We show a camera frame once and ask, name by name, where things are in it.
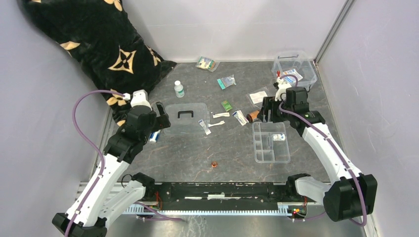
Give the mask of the blue white bandage roll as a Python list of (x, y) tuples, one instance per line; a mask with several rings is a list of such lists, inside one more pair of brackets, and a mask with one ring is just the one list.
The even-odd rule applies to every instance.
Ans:
[(149, 142), (150, 143), (157, 143), (157, 141), (158, 141), (158, 139), (159, 139), (159, 137), (160, 137), (160, 133), (161, 133), (161, 130), (158, 130), (158, 131), (155, 131), (155, 132), (152, 132), (151, 134), (150, 134), (150, 137), (149, 137)]

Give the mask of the clear plastic storage box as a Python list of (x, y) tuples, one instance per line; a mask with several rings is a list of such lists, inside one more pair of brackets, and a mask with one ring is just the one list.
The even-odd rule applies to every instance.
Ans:
[(318, 80), (312, 60), (302, 50), (280, 52), (271, 69), (274, 79), (287, 74), (297, 77), (297, 86), (307, 90)]

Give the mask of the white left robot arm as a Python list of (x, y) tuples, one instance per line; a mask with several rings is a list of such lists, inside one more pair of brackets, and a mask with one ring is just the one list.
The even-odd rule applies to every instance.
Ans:
[(66, 212), (55, 214), (52, 223), (64, 236), (104, 237), (113, 222), (134, 202), (150, 201), (155, 196), (153, 178), (138, 173), (121, 191), (108, 197), (150, 135), (170, 127), (164, 105), (157, 102), (156, 106), (157, 112), (146, 102), (131, 108), (126, 124), (109, 138), (99, 166), (83, 192)]

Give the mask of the white bottle green label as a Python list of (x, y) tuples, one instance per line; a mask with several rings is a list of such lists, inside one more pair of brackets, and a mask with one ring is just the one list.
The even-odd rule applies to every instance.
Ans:
[(175, 95), (178, 98), (182, 98), (185, 95), (184, 87), (179, 80), (176, 80), (174, 82), (174, 90), (175, 90)]

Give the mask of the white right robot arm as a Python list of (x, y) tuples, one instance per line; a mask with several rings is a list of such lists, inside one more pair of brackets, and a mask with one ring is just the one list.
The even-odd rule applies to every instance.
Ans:
[(306, 197), (319, 204), (334, 222), (350, 220), (364, 227), (373, 213), (377, 180), (365, 175), (339, 147), (324, 117), (311, 110), (308, 92), (303, 87), (290, 87), (278, 96), (264, 97), (257, 118), (262, 122), (288, 121), (312, 148), (323, 165), (330, 183), (316, 180), (307, 173), (288, 177), (285, 194), (291, 201)]

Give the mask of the small green packet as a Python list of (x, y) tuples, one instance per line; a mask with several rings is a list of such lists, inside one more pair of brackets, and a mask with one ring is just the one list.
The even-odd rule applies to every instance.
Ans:
[(229, 103), (229, 101), (225, 100), (221, 102), (221, 105), (223, 106), (224, 110), (226, 112), (230, 111), (233, 109), (233, 107), (231, 106), (231, 104)]

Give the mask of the teal item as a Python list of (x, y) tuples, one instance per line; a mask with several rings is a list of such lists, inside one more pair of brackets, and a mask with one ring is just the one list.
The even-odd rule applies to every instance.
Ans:
[(225, 90), (226, 88), (232, 85), (237, 85), (234, 75), (223, 77), (223, 78), (217, 79), (216, 81), (222, 90)]

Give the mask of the brown medicine bottle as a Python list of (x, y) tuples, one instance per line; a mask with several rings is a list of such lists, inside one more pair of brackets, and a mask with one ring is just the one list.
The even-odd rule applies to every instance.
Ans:
[(257, 118), (258, 114), (259, 114), (259, 110), (256, 110), (256, 111), (253, 111), (251, 113), (248, 113), (246, 115), (246, 119), (249, 121), (249, 123), (253, 123), (256, 120), (258, 120), (258, 118)]

